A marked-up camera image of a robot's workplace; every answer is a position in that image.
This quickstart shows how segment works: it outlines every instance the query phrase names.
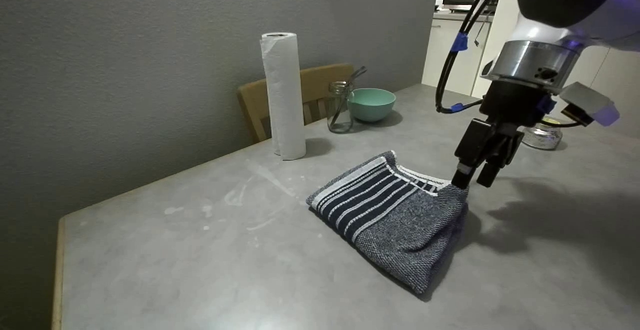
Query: wooden chair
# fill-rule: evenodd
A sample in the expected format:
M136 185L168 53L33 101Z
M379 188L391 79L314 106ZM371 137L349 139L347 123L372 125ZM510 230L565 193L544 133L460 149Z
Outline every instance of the wooden chair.
M307 68L300 71L302 113L305 125L327 117L324 103L329 95L329 84L335 81L347 81L352 72L354 67L348 64ZM253 142L258 143L270 138L267 81L260 80L240 86L237 93Z

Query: green bowl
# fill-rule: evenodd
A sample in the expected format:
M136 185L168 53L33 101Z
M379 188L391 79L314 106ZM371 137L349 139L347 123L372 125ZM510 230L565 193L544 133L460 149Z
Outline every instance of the green bowl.
M394 108L396 96L379 88L359 88L349 96L349 111L364 122L376 122L387 117Z

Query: paper towel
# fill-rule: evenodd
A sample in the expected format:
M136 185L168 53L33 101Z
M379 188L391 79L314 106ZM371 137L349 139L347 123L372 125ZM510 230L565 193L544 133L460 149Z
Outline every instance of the paper towel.
M307 152L302 116L298 38L291 33L263 34L262 63L267 79L271 142L283 160L295 160Z

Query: gray table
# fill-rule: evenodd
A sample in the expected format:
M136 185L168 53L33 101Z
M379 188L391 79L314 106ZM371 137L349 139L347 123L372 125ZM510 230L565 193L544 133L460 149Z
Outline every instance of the gray table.
M266 141L69 214L61 327L640 328L638 140L567 129L558 151L521 147L492 188L471 187L463 238L425 298L307 209L318 186L388 149L450 178L478 114L438 115L433 93L398 92L397 113L354 134L307 126L303 159L282 162Z

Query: folded towel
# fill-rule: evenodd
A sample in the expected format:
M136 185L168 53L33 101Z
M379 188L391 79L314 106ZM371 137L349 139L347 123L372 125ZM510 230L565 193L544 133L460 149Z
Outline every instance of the folded towel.
M331 180L307 204L335 232L416 294L460 236L467 191L384 152Z

